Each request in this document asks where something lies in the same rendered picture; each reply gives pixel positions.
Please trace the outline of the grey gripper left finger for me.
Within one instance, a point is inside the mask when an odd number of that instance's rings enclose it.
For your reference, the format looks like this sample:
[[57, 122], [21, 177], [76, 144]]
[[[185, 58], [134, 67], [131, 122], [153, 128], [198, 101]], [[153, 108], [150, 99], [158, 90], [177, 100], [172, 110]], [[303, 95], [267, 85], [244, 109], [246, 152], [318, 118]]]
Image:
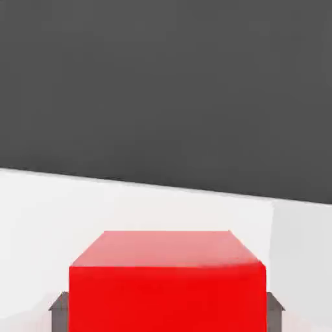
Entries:
[[39, 306], [38, 332], [68, 332], [69, 293], [47, 293]]

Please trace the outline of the small red cube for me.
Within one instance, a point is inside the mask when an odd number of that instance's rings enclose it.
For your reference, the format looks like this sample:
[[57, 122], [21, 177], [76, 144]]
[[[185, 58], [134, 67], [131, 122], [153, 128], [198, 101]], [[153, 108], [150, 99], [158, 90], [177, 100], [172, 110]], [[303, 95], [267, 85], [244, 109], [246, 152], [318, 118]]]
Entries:
[[266, 268], [230, 231], [106, 231], [69, 267], [69, 332], [267, 332]]

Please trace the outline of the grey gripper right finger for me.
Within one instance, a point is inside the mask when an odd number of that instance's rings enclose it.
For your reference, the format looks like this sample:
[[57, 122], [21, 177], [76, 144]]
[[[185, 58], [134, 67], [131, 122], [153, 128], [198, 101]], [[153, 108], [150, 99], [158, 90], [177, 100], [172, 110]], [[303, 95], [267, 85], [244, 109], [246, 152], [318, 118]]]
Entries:
[[267, 332], [292, 332], [294, 315], [286, 310], [272, 292], [267, 292]]

